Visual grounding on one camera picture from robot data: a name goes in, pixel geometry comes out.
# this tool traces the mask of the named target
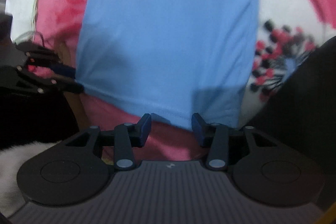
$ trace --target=silver screw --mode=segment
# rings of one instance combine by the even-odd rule
[[[215,159],[215,160],[209,161],[209,165],[212,168],[222,168],[226,165],[226,162],[224,160]]]
[[[118,160],[116,163],[120,168],[128,168],[133,165],[133,162],[129,159]]]

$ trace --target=pink bedsheet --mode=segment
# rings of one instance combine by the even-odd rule
[[[308,55],[336,35],[335,4],[335,0],[260,0],[254,73],[246,86],[240,125],[252,118],[268,97],[281,87],[289,70],[282,60],[284,48],[275,46],[271,41],[269,32],[263,28],[265,21],[272,19],[278,30],[283,25],[291,27],[290,37],[304,34],[303,46],[298,53],[300,56],[297,56],[301,58],[301,54]],[[64,39],[70,49],[73,66],[85,5],[86,0],[38,0],[36,30],[49,38],[48,47],[54,47],[56,38]],[[277,34],[280,39],[284,35],[283,31]],[[282,68],[279,70],[275,64],[281,64]],[[47,72],[37,70],[36,73],[43,75]],[[92,124],[99,125],[103,130],[113,129],[124,122],[135,123],[139,119],[88,95],[83,95],[81,99]],[[145,147],[134,149],[134,152],[138,160],[190,160],[201,157],[207,150],[198,147],[192,133],[154,122]],[[104,157],[113,157],[112,148],[105,148]]]

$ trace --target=blue fabric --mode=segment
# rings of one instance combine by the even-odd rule
[[[130,114],[235,127],[257,22],[258,0],[88,0],[76,79]]]

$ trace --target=gray gripper base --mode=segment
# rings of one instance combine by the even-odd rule
[[[322,212],[312,203],[272,208],[243,196],[225,173],[198,161],[143,161],[119,172],[94,198],[48,208],[27,203],[13,224],[310,224]]]

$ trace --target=white fur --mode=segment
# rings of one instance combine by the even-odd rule
[[[25,204],[16,183],[16,174],[21,165],[55,145],[34,142],[0,151],[0,212],[9,217]]]

